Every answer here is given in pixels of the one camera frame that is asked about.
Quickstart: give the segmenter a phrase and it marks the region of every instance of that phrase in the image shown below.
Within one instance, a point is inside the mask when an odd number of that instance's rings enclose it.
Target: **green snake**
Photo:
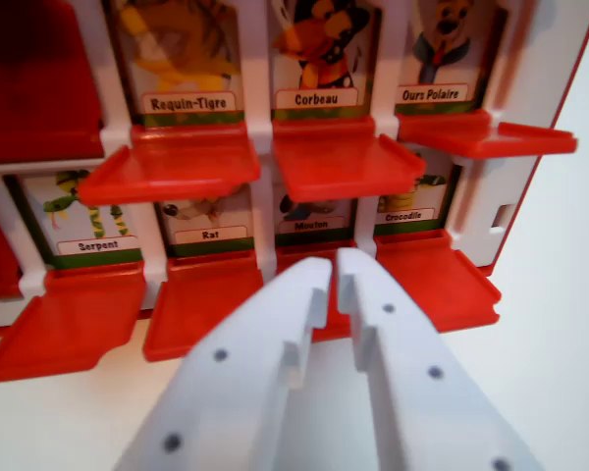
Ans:
[[[74,202],[80,203],[79,198],[75,194],[71,193],[43,203],[43,211],[48,213],[50,216],[50,220],[52,221],[52,228],[54,230],[60,229],[57,225],[55,215],[62,214],[62,212],[68,209]],[[89,222],[91,223],[91,229],[94,233],[94,237],[105,237],[105,228],[103,227],[102,221],[100,220],[100,208],[98,206],[87,206],[87,212],[89,213]],[[114,222],[116,223],[116,227],[118,228],[120,235],[130,236],[131,233],[129,232],[129,228],[127,228],[127,225],[125,224],[125,221],[122,217],[123,213],[122,209],[120,209],[120,206],[117,204],[112,205],[110,214],[114,218]]]

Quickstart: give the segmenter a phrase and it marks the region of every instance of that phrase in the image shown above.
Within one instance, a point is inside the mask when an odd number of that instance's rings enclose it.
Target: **white plastic frame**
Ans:
[[[507,121],[549,128],[589,29],[589,0],[499,3],[509,10],[509,20],[483,109],[495,126]],[[446,229],[452,247],[474,265],[495,261],[536,161],[537,156],[485,162],[454,158],[463,169]],[[505,216],[495,224],[500,208]]]

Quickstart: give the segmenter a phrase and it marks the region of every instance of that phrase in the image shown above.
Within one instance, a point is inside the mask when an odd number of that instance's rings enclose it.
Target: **cartoon crocodile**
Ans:
[[[414,189],[410,193],[387,194],[380,196],[377,211],[378,213],[394,213],[396,211],[405,211],[412,209],[414,202],[414,193],[420,186],[437,186],[445,184],[447,180],[440,175],[424,175],[416,181]]]
[[[134,62],[159,76],[158,91],[185,82],[218,91],[239,68],[227,57],[220,22],[233,12],[215,0],[130,1],[118,22],[132,37]]]
[[[59,188],[68,193],[66,196],[60,196],[51,201],[45,201],[43,203],[44,212],[48,213],[50,220],[52,221],[52,228],[59,230],[59,226],[55,220],[55,214],[68,219],[65,210],[68,209],[72,203],[79,201],[78,186],[79,183],[89,175],[87,170],[69,170],[65,172],[58,172],[55,175],[55,182]],[[94,237],[103,238],[105,237],[105,228],[100,220],[100,208],[98,206],[87,206],[89,213],[89,222],[91,223],[91,229],[94,233]],[[116,227],[121,236],[130,236],[129,228],[125,224],[122,217],[122,209],[120,206],[114,204],[110,210],[111,216],[114,218]]]

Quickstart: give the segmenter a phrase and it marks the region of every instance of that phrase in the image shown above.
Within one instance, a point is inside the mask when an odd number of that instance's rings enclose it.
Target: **animal card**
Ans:
[[[222,198],[162,201],[157,207],[171,256],[253,248],[253,217],[247,184]]]
[[[141,260],[124,207],[80,202],[79,183],[87,175],[78,169],[5,178],[44,261],[61,269]]]
[[[410,150],[425,160],[425,174],[408,193],[380,196],[376,236],[431,231],[445,225],[460,167],[445,152],[420,146]]]
[[[269,10],[273,117],[367,115],[379,12],[363,0],[271,0]]]
[[[282,183],[273,185],[275,240],[280,245],[345,240],[353,237],[355,201],[295,203]]]
[[[145,126],[243,119],[236,10],[216,0],[106,0],[125,91]]]
[[[505,21],[506,11],[496,0],[414,0],[397,111],[460,113],[478,108]]]

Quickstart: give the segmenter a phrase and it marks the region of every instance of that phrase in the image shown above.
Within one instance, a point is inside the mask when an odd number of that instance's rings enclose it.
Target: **cartoon snake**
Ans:
[[[74,202],[80,203],[78,186],[79,183],[89,175],[87,170],[70,170],[65,172],[58,172],[55,175],[56,185],[59,186],[63,191],[68,193],[66,196],[60,196],[51,201],[45,201],[43,203],[44,212],[48,213],[50,220],[52,221],[52,229],[55,231],[61,229],[57,225],[55,214],[58,214],[64,219],[68,219],[65,211]],[[100,208],[98,206],[87,206],[87,212],[89,214],[89,222],[91,223],[91,229],[94,237],[103,238],[105,237],[105,228],[102,225],[100,219]],[[121,236],[130,236],[129,228],[125,224],[123,219],[122,209],[120,206],[114,204],[111,206],[110,214],[114,218],[116,227]]]

